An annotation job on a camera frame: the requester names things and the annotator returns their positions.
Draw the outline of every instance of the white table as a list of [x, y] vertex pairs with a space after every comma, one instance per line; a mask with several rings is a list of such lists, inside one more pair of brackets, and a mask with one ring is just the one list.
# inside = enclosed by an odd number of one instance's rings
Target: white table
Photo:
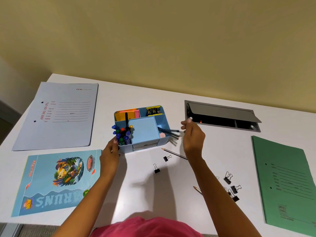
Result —
[[[310, 170], [316, 179], [316, 114], [58, 74], [52, 74], [48, 81], [99, 83], [91, 145], [11, 151], [27, 110], [0, 146], [0, 222], [60, 225], [74, 209], [10, 217], [29, 155], [103, 149], [113, 137], [113, 113], [118, 110], [162, 105], [169, 126], [172, 129], [180, 129], [180, 121], [184, 120], [186, 99], [254, 110], [255, 115], [262, 121], [259, 124], [261, 133], [201, 125], [201, 129], [206, 133], [203, 158], [214, 174], [220, 177], [219, 181], [224, 186], [228, 187], [223, 180], [226, 171], [233, 174], [232, 184], [242, 186], [237, 204], [262, 236], [304, 236], [264, 223], [251, 135], [304, 149]], [[128, 98], [117, 96], [117, 91], [125, 93]], [[181, 139], [177, 143], [168, 142], [164, 147], [184, 154]], [[187, 223], [201, 233], [216, 234], [203, 197], [192, 187], [197, 186], [197, 182], [189, 163], [177, 156], [165, 162], [163, 157], [166, 155], [168, 153], [160, 147], [121, 155], [115, 181], [96, 226], [123, 221], [130, 215], [145, 218], [163, 216]], [[158, 174], [154, 173], [154, 163], [161, 170]]]

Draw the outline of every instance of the pink shirt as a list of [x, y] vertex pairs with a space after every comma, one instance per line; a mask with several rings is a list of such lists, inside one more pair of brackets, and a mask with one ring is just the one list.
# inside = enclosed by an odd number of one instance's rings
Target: pink shirt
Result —
[[199, 232], [187, 224], [156, 217], [145, 220], [142, 217], [134, 217], [123, 222], [111, 224], [95, 229], [90, 237], [142, 237], [142, 236], [181, 236], [203, 237]]

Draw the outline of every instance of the blue notebook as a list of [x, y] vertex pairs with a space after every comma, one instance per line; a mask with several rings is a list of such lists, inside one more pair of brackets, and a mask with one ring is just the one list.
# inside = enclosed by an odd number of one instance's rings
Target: blue notebook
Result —
[[101, 150], [30, 155], [12, 217], [74, 207], [100, 176]]
[[98, 86], [42, 82], [12, 150], [89, 146]]

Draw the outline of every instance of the person's right arm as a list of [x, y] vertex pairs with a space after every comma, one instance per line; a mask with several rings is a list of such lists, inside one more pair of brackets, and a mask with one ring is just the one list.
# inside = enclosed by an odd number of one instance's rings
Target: person's right arm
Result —
[[204, 132], [191, 119], [182, 121], [183, 148], [194, 171], [219, 237], [261, 236], [202, 158]]

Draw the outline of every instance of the hand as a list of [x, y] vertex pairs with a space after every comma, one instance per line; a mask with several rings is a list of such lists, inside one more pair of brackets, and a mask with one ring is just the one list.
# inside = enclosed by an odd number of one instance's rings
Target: hand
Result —
[[181, 127], [184, 131], [183, 148], [188, 161], [192, 161], [195, 157], [202, 157], [203, 142], [205, 134], [201, 128], [190, 118], [181, 121]]
[[119, 164], [119, 144], [116, 136], [111, 139], [100, 156], [100, 177], [114, 178]]

